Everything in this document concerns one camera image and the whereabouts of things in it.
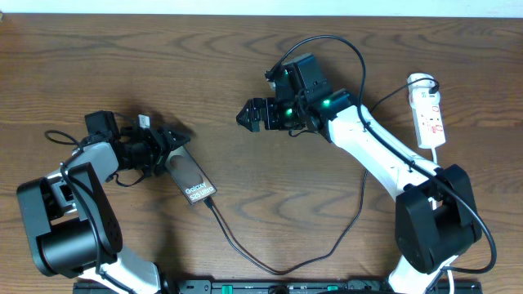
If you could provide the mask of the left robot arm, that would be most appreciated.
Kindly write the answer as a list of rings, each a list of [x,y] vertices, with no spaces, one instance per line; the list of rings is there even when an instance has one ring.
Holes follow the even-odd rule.
[[[178,293],[159,266],[123,244],[123,235],[102,185],[121,171],[160,176],[168,155],[190,138],[170,127],[152,128],[141,115],[119,127],[115,113],[86,115],[87,137],[68,136],[74,150],[57,170],[16,191],[32,259],[45,276],[99,283],[99,293]]]

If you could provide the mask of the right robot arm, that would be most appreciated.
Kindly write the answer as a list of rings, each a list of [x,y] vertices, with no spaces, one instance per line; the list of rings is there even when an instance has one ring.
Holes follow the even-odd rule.
[[[443,169],[397,140],[355,96],[333,90],[312,54],[278,66],[272,83],[275,96],[248,100],[237,123],[252,132],[318,132],[377,178],[396,205],[401,258],[388,278],[394,292],[426,292],[447,264],[481,239],[467,173],[458,165]]]

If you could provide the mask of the white power strip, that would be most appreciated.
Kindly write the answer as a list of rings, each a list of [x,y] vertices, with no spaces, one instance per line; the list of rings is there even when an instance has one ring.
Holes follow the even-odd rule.
[[[412,73],[407,79],[409,85],[409,79],[414,77],[433,78],[426,73]],[[412,109],[418,147],[421,149],[432,149],[443,145],[446,139],[440,112],[440,103],[437,105],[412,105],[409,100],[409,105]]]

